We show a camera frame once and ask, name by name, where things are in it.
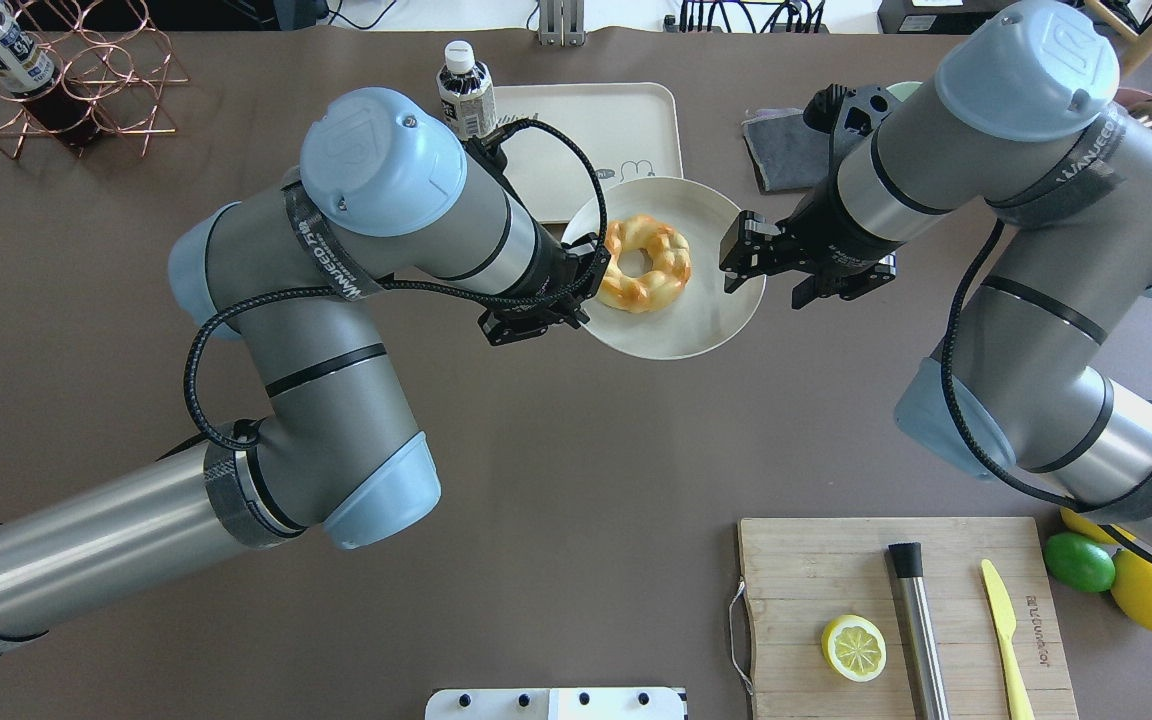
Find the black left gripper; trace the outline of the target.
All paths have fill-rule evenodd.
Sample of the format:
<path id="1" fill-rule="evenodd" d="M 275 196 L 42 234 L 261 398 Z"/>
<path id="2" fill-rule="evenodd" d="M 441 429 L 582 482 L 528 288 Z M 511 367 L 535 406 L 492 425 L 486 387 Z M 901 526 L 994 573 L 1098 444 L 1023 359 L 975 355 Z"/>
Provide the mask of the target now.
<path id="1" fill-rule="evenodd" d="M 502 346 L 540 338 L 553 325 L 581 329 L 589 323 L 582 304 L 599 290 L 609 264 L 609 251 L 600 241 L 598 233 L 589 232 L 570 245 L 543 243 L 539 265 L 526 272 L 524 285 L 509 296 L 515 302 L 498 300 L 477 319 L 486 341 Z"/>

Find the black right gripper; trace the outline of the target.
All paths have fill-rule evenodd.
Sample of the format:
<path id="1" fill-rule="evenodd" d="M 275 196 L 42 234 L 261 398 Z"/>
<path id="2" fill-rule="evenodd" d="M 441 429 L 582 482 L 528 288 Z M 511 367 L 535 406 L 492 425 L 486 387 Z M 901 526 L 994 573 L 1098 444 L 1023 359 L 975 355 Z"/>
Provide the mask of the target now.
<path id="1" fill-rule="evenodd" d="M 780 258 L 787 247 L 790 258 Z M 855 300 L 890 281 L 897 250 L 899 242 L 861 227 L 840 196 L 809 195 L 776 223 L 741 210 L 719 243 L 719 270 L 726 293 L 756 276 L 804 272 L 808 278 L 791 293 L 791 306 L 801 309 L 831 296 Z"/>

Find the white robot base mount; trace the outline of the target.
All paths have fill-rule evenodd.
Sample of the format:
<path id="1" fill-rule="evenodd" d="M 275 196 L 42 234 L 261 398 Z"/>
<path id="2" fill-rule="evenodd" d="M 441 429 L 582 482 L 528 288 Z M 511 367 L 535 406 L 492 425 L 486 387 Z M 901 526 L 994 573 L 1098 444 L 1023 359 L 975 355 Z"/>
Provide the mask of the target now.
<path id="1" fill-rule="evenodd" d="M 687 719 L 685 691 L 664 685 L 440 689 L 425 719 Z"/>

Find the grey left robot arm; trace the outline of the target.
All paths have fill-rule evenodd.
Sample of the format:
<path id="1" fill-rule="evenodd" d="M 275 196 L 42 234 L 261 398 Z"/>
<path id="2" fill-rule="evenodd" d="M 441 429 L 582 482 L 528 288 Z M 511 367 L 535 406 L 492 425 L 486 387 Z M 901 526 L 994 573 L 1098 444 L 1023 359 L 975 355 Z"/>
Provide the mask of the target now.
<path id="1" fill-rule="evenodd" d="M 440 483 L 366 306 L 433 291 L 483 306 L 488 343 L 586 323 L 604 228 L 550 236 L 503 176 L 532 118 L 461 141 L 392 88 L 338 97 L 278 183 L 175 242 L 197 323 L 182 391 L 198 435 L 147 467 L 0 524 L 0 655 L 54 626 L 321 526 L 397 533 Z"/>

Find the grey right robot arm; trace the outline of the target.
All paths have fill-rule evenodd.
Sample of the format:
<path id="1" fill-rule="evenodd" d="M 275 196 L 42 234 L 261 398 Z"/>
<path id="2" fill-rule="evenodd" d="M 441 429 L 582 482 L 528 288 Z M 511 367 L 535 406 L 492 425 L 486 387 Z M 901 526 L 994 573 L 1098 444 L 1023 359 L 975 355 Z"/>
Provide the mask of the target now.
<path id="1" fill-rule="evenodd" d="M 726 291 L 801 272 L 794 306 L 855 300 L 892 281 L 905 242 L 986 200 L 996 227 L 895 420 L 972 477 L 1152 547 L 1152 401 L 1092 366 L 1134 302 L 1152 300 L 1152 129 L 1117 88 L 1087 15 L 1006 6 L 908 101 L 861 90 L 867 120 L 828 176 L 781 222 L 741 213 L 718 265 Z"/>

